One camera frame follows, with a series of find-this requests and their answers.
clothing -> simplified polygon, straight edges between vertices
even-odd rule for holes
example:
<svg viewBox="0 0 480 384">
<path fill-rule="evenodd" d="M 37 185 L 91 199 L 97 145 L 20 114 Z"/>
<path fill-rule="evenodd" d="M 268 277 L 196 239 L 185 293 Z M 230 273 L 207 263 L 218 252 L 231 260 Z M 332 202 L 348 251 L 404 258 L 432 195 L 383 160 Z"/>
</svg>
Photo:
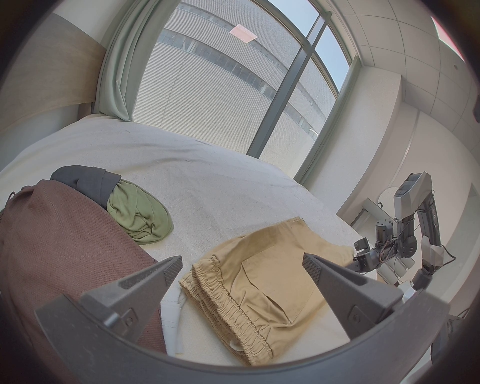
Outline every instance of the clothing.
<svg viewBox="0 0 480 384">
<path fill-rule="evenodd" d="M 35 310 L 63 293 L 78 300 L 154 262 L 104 209 L 61 182 L 24 187 L 3 210 L 1 299 L 25 340 L 62 382 L 76 379 L 50 346 Z M 165 352 L 160 310 L 137 344 Z"/>
<path fill-rule="evenodd" d="M 107 212 L 139 244 L 162 240 L 173 230 L 170 214 L 138 185 L 120 180 L 107 202 Z"/>
<path fill-rule="evenodd" d="M 162 240 L 173 230 L 167 209 L 147 191 L 102 168 L 71 165 L 52 173 L 51 180 L 76 189 L 101 205 L 139 244 Z"/>
<path fill-rule="evenodd" d="M 70 165 L 58 168 L 52 173 L 50 180 L 67 184 L 100 204 L 103 209 L 107 209 L 108 198 L 120 178 L 120 175 L 107 172 L 103 168 Z"/>
<path fill-rule="evenodd" d="M 330 244 L 296 217 L 220 244 L 179 283 L 237 358 L 267 364 L 325 303 L 302 267 L 304 252 L 342 266 L 354 253 Z"/>
</svg>

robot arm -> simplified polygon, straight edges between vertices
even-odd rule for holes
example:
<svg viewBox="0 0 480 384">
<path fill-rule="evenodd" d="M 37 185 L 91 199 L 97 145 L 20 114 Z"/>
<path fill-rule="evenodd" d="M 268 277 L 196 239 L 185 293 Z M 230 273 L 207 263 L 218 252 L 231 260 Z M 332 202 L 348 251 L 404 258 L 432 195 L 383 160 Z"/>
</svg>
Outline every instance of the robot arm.
<svg viewBox="0 0 480 384">
<path fill-rule="evenodd" d="M 426 288 L 432 275 L 443 266 L 444 249 L 440 246 L 440 230 L 433 198 L 432 178 L 427 172 L 410 174 L 394 195 L 397 233 L 392 221 L 377 221 L 376 243 L 370 249 L 363 238 L 355 243 L 360 251 L 348 266 L 357 272 L 369 272 L 393 257 L 411 257 L 417 250 L 415 212 L 418 212 L 422 240 L 422 268 L 413 278 L 415 290 Z"/>
</svg>

brown garment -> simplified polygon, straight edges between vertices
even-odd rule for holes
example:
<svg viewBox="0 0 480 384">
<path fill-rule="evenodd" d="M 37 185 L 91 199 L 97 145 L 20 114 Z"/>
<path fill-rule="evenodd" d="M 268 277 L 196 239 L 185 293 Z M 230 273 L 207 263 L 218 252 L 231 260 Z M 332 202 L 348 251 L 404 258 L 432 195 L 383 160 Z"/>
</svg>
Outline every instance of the brown garment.
<svg viewBox="0 0 480 384">
<path fill-rule="evenodd" d="M 353 248 L 330 244 L 295 217 L 218 245 L 179 283 L 238 359 L 268 364 L 325 304 L 304 252 L 341 266 L 353 260 Z"/>
<path fill-rule="evenodd" d="M 0 292 L 34 351 L 64 382 L 76 382 L 50 346 L 35 309 L 65 293 L 74 300 L 154 263 L 108 212 L 54 180 L 25 187 L 0 220 Z M 138 340 L 165 353 L 160 309 Z"/>
</svg>

ceiling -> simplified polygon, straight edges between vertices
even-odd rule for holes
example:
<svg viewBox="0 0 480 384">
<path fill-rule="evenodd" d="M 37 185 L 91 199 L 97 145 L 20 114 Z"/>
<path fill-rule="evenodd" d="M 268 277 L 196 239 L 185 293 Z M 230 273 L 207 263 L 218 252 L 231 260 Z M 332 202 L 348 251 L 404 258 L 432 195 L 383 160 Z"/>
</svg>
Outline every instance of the ceiling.
<svg viewBox="0 0 480 384">
<path fill-rule="evenodd" d="M 480 163 L 477 88 L 463 60 L 438 39 L 415 0 L 331 0 L 363 65 L 402 75 L 403 100 L 444 125 Z"/>
</svg>

building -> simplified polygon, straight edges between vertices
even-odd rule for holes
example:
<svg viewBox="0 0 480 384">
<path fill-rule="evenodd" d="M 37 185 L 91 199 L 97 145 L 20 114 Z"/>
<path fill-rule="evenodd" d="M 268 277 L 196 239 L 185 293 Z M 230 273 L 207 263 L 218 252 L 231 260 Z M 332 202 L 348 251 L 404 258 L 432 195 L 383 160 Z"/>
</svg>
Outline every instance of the building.
<svg viewBox="0 0 480 384">
<path fill-rule="evenodd" d="M 238 24 L 255 36 L 245 43 Z M 181 2 L 146 67 L 136 122 L 246 153 L 300 44 L 250 0 Z M 293 177 L 336 99 L 310 60 L 260 159 Z"/>
</svg>

